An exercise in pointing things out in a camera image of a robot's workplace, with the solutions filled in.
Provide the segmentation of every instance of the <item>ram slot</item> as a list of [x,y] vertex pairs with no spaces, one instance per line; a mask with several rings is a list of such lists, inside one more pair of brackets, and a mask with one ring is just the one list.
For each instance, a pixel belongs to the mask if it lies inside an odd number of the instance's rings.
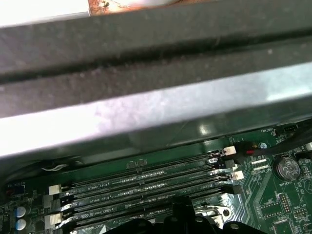
[[[59,194],[59,197],[66,197],[73,195],[75,198],[90,196],[96,193],[109,192],[121,188],[131,187],[143,180],[153,181],[157,180],[159,176],[170,176],[171,174],[177,173],[181,170],[197,170],[198,167],[204,167],[207,164],[206,159],[192,160],[180,164],[175,164],[167,167],[157,168],[154,170],[148,170],[141,172],[140,174],[131,174],[123,177],[115,177],[102,181],[89,183],[83,186],[74,187]],[[213,168],[214,165],[208,165],[206,167]]]

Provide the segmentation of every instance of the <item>gray metal panel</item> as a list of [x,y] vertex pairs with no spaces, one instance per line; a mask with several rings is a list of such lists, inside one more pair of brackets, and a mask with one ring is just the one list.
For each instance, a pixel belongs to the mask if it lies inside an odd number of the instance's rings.
[[104,160],[301,120],[312,114],[311,74],[308,62],[2,118],[0,159],[12,162],[27,151],[39,152],[31,159],[43,159],[97,149],[109,152],[99,156]]

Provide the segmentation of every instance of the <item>cable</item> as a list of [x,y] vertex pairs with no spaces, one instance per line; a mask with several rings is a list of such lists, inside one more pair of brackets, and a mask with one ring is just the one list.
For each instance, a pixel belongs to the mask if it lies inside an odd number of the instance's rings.
[[67,167],[67,166],[68,166],[67,164],[60,164],[60,165],[57,165],[57,166],[55,166],[54,168],[51,168],[51,169],[47,169],[47,168],[44,168],[44,167],[42,167],[41,169],[43,169],[46,172],[57,172],[57,171],[61,170],[64,167]]
[[281,154],[295,148],[299,148],[302,145],[312,142],[312,124],[311,121],[308,124],[302,123],[297,131],[288,139],[281,143],[272,146],[268,149],[255,149],[246,151],[247,155],[259,156],[259,155],[276,155]]

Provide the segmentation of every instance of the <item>black cable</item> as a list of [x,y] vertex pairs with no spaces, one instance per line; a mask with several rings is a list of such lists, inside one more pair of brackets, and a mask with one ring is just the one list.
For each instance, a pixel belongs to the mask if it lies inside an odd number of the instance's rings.
[[299,148],[302,145],[312,142],[312,123],[311,120],[301,123],[297,131],[288,139],[281,143],[272,146],[268,149],[256,149],[253,150],[252,155],[276,155],[281,154],[295,148]]

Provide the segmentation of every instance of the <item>screw hole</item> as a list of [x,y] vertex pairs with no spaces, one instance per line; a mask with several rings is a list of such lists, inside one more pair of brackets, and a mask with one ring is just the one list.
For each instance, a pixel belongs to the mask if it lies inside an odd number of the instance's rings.
[[229,215],[230,215],[229,210],[224,210],[224,211],[223,211],[223,215],[224,215],[224,216],[229,216]]

